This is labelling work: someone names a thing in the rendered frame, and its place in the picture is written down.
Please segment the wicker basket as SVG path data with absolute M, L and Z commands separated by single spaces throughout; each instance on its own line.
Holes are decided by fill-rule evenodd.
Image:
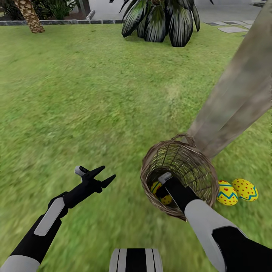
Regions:
M 185 137 L 188 141 L 187 143 L 183 143 L 180 141 L 176 141 L 176 138 L 179 137 Z M 166 148 L 166 151 L 169 151 L 169 147 L 171 145 L 176 145 L 177 150 L 173 152 L 174 156 L 171 160 L 171 163 L 175 162 L 177 158 L 177 162 L 180 162 L 180 165 L 177 167 L 176 170 L 173 168 L 170 168 L 170 166 L 167 166 L 162 162 L 161 164 L 158 164 L 159 157 L 161 156 L 160 150 L 162 148 Z M 190 156 L 198 155 L 199 159 L 192 157 L 189 161 L 186 157 L 181 157 L 182 153 L 180 153 L 181 148 L 188 149 L 188 154 Z M 178 156 L 179 155 L 179 156 Z M 207 169 L 202 162 L 204 162 L 204 165 L 209 169 Z M 187 221 L 187 218 L 183 214 L 183 212 L 179 209 L 176 203 L 174 203 L 172 206 L 170 204 L 163 205 L 150 191 L 150 184 L 153 179 L 153 175 L 158 172 L 170 172 L 172 176 L 175 176 L 179 179 L 179 181 L 183 184 L 183 186 L 187 187 L 190 186 L 193 188 L 194 192 L 198 196 L 199 194 L 202 194 L 202 201 L 204 201 L 207 205 L 209 205 L 211 208 L 214 207 L 216 204 L 216 199 L 218 198 L 218 194 L 220 193 L 220 184 L 218 183 L 218 175 L 215 170 L 215 167 L 212 165 L 210 159 L 206 157 L 198 148 L 195 148 L 195 140 L 193 140 L 187 133 L 183 134 L 177 134 L 175 137 L 171 138 L 171 140 L 161 141 L 157 144 L 154 144 L 146 154 L 146 156 L 142 159 L 142 167 L 141 167 L 141 182 L 142 187 L 144 188 L 146 195 L 148 199 L 151 201 L 151 203 L 154 205 L 154 207 L 161 210 L 161 212 L 166 213 L 167 215 L 176 217 L 178 219 L 181 219 L 183 221 Z M 157 165 L 158 164 L 158 165 Z M 186 174 L 179 175 L 179 169 L 182 167 L 189 168 L 189 166 L 192 166 L 194 169 L 196 169 L 198 176 L 194 175 L 193 180 L 189 180 L 187 183 L 184 182 L 184 177 Z M 201 166 L 204 171 L 201 171 Z M 199 188 L 195 187 L 195 184 L 198 184 L 198 180 L 204 180 L 204 177 L 210 173 L 211 174 L 211 186 L 208 186 L 207 182 L 205 182 L 205 187 L 202 185 L 199 186 Z M 209 190 L 211 189 L 211 197 Z

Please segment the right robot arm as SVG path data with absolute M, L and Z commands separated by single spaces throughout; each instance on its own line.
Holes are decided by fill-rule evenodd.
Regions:
M 170 172 L 163 173 L 158 181 L 162 186 L 156 196 L 171 195 L 219 272 L 272 272 L 272 249 L 247 238 Z

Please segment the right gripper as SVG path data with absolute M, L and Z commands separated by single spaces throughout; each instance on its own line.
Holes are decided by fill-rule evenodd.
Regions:
M 156 190 L 155 194 L 157 197 L 164 198 L 165 196 L 169 195 L 169 193 L 165 187 L 166 187 L 166 185 L 164 183 L 159 189 Z

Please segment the easter egg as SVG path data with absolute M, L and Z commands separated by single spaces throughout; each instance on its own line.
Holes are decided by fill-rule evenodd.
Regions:
M 233 186 L 227 181 L 218 181 L 220 184 L 220 193 L 218 194 L 217 200 L 225 205 L 234 205 L 238 202 L 238 194 Z
M 171 195 L 167 195 L 164 198 L 160 198 L 157 197 L 155 194 L 156 190 L 159 189 L 161 186 L 162 186 L 161 183 L 158 180 L 155 180 L 150 186 L 150 191 L 163 205 L 168 205 L 173 201 Z
M 238 194 L 238 197 L 246 201 L 255 201 L 258 198 L 256 187 L 245 179 L 235 179 L 232 184 Z

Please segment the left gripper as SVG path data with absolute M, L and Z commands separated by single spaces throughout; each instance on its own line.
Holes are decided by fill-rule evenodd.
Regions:
M 94 179 L 94 177 L 104 169 L 105 166 L 101 166 L 82 175 L 82 183 L 71 190 L 73 191 L 73 196 L 78 201 L 78 203 L 92 195 L 94 192 L 101 193 L 102 188 L 106 188 L 115 179 L 115 174 L 103 182 Z

